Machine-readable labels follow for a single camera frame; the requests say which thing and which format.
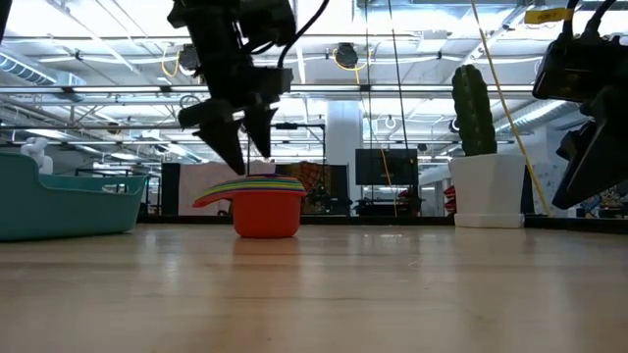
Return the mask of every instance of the television screen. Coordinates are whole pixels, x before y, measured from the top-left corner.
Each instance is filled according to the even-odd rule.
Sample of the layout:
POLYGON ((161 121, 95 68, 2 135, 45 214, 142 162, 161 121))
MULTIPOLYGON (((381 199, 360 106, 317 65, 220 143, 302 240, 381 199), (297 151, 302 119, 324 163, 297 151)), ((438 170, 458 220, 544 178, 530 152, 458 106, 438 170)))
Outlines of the television screen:
POLYGON ((392 185, 419 182, 416 150, 384 150, 384 156, 379 149, 355 150, 355 180, 358 185, 388 185, 387 167, 392 185))

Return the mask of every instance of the white stuffed toy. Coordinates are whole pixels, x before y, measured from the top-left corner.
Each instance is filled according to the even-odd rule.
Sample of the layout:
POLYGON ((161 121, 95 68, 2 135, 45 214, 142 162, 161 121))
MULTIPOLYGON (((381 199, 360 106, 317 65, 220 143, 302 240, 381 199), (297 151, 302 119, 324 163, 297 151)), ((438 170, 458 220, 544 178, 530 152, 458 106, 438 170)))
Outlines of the white stuffed toy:
POLYGON ((23 155, 35 160, 41 174, 51 175, 53 170, 52 158, 45 155, 44 149, 46 146, 48 146, 47 139, 43 137, 29 137, 20 151, 23 155))

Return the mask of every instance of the red bowl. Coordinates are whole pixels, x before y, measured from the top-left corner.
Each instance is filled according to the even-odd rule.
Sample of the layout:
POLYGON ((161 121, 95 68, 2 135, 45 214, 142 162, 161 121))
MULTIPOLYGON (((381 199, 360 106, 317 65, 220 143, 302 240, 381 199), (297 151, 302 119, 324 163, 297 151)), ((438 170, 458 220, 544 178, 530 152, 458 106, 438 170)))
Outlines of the red bowl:
POLYGON ((289 191, 238 192, 233 198, 234 228, 241 237, 293 237, 300 226, 302 196, 289 191))

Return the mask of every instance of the teal bin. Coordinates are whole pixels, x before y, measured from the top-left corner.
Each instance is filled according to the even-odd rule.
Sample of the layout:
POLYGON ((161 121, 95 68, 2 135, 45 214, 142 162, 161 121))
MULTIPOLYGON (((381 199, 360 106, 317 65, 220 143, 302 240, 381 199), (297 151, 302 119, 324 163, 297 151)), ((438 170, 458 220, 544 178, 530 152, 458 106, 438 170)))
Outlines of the teal bin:
POLYGON ((145 176, 40 175, 27 156, 0 153, 0 241, 54 239, 131 230, 145 176), (126 193, 103 191, 120 186, 126 193))

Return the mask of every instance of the cactus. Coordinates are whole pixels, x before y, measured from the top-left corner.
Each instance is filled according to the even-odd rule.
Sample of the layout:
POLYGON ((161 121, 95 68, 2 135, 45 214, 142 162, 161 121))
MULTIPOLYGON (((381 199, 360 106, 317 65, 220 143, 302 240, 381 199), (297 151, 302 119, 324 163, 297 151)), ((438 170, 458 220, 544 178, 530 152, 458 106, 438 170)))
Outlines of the cactus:
POLYGON ((457 115, 458 132, 466 156, 497 152, 495 127, 487 85, 482 73, 473 65, 455 71, 452 96, 457 115))

